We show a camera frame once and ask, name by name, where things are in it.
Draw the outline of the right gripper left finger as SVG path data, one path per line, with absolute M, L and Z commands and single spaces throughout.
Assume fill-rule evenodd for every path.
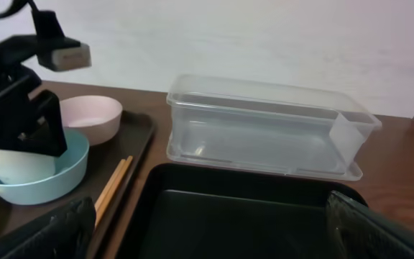
M 0 259 L 85 258 L 95 222 L 90 197 L 72 200 L 0 237 Z

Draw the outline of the light blue bowl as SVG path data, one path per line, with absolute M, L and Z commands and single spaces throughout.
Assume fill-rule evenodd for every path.
M 37 181 L 9 184 L 0 176 L 0 197 L 11 204 L 35 205 L 59 199 L 71 192 L 86 174 L 89 143 L 78 131 L 65 131 L 68 149 L 54 159 L 55 172 Z

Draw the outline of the white cup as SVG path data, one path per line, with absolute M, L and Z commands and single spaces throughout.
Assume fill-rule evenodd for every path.
M 23 184 L 55 175 L 55 158 L 36 153 L 0 150 L 0 181 Z

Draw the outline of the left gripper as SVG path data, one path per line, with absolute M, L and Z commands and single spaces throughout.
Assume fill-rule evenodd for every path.
M 79 45 L 64 35 L 14 35 L 0 42 L 0 150 L 53 157 L 67 150 L 59 98 L 48 90 L 30 97 L 42 81 L 23 62 Z

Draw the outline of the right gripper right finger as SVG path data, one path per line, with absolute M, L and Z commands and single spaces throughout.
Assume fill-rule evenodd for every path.
M 338 191 L 327 199 L 326 221 L 338 258 L 414 259 L 413 231 Z

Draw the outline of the pink bowl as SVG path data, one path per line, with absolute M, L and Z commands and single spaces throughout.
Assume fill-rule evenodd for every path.
M 60 101 L 60 112 L 64 127 L 78 130 L 95 146 L 118 133 L 123 106 L 108 96 L 77 96 Z

